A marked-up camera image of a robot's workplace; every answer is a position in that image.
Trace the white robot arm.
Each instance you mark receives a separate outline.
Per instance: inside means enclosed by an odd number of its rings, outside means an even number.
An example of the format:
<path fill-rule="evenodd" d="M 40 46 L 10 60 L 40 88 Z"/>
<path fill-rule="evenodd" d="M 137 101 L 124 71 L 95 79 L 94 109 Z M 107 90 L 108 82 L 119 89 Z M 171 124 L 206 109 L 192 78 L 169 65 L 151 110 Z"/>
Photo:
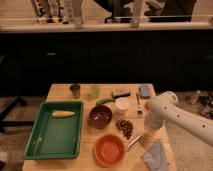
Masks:
<path fill-rule="evenodd" d="M 177 106 L 179 99 L 171 91 L 154 96 L 146 102 L 149 112 L 144 124 L 148 132 L 159 130 L 169 120 L 213 147 L 213 121 Z"/>

